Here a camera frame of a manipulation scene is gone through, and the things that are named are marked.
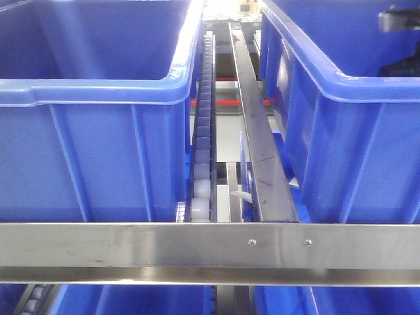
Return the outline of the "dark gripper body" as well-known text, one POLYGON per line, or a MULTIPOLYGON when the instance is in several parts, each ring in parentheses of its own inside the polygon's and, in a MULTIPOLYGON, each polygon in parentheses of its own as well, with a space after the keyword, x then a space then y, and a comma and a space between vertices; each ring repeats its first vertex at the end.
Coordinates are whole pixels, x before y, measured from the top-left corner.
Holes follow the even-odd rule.
MULTIPOLYGON (((400 30, 419 30, 419 7, 397 10, 391 6, 389 10, 378 14, 379 29, 382 32, 400 30)), ((380 77, 419 77, 419 41, 413 54, 395 63, 381 66, 380 77)))

